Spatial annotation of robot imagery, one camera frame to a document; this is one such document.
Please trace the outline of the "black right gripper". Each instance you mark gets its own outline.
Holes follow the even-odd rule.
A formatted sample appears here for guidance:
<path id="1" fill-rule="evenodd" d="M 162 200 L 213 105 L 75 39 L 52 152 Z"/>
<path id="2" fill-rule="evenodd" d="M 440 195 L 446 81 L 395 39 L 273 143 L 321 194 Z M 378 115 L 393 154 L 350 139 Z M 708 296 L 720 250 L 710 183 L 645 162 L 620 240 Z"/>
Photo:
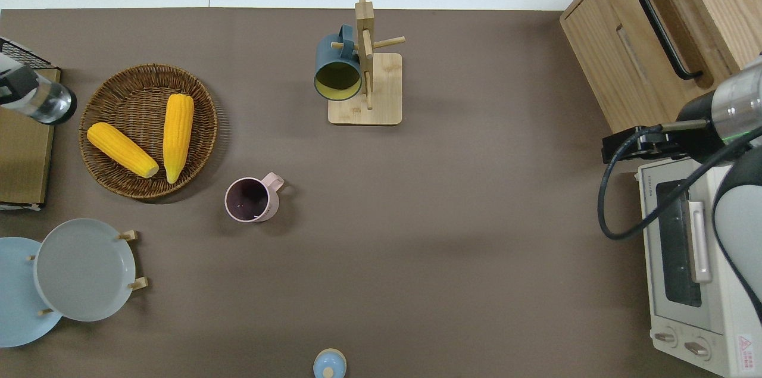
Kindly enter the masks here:
<path id="1" fill-rule="evenodd" d="M 660 132 L 640 134 L 634 144 L 625 147 L 622 160 L 673 160 L 689 157 L 705 163 L 726 146 L 717 126 L 724 120 L 723 111 L 730 105 L 725 93 L 710 92 L 683 106 L 674 123 Z"/>

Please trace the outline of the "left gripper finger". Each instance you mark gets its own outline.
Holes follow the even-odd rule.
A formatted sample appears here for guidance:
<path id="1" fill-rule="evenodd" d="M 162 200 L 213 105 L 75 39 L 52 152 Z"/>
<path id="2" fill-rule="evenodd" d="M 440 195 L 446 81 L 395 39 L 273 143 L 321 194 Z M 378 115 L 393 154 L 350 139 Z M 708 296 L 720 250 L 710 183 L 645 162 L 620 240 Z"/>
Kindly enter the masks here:
<path id="1" fill-rule="evenodd" d="M 6 75 L 1 78 L 1 104 L 10 104 L 24 98 L 24 82 L 19 83 L 16 77 Z"/>

